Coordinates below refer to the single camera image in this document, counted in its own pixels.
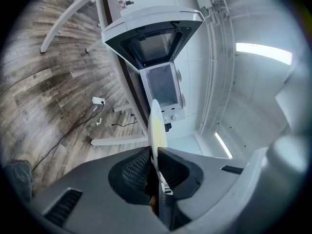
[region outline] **fluorescent light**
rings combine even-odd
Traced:
[[[291,65],[293,58],[292,53],[286,50],[252,43],[237,43],[236,51],[269,57],[281,61],[287,65]]]
[[[225,152],[229,156],[229,158],[233,158],[233,155],[231,154],[230,150],[227,148],[227,146],[225,145],[225,143],[221,139],[220,135],[218,133],[215,133],[214,136],[216,136],[216,138],[219,140],[221,146],[223,147],[223,149],[225,150]]]

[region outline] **white power strip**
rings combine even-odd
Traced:
[[[99,97],[92,97],[92,103],[102,105],[102,104],[105,104],[105,99],[102,99]]]

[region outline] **wooden floor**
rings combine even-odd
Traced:
[[[45,54],[39,48],[68,0],[33,0],[8,39],[0,70],[0,146],[4,165],[21,154],[37,163],[69,129],[93,116],[101,106],[92,96],[107,99],[119,89],[104,46],[85,48],[100,39],[98,16],[84,6],[61,28]],[[141,134],[131,110],[114,113],[127,103],[122,90],[103,111],[67,136],[34,171],[35,194],[89,160],[144,146],[136,143],[94,148],[93,138]],[[96,122],[102,118],[99,126]]]

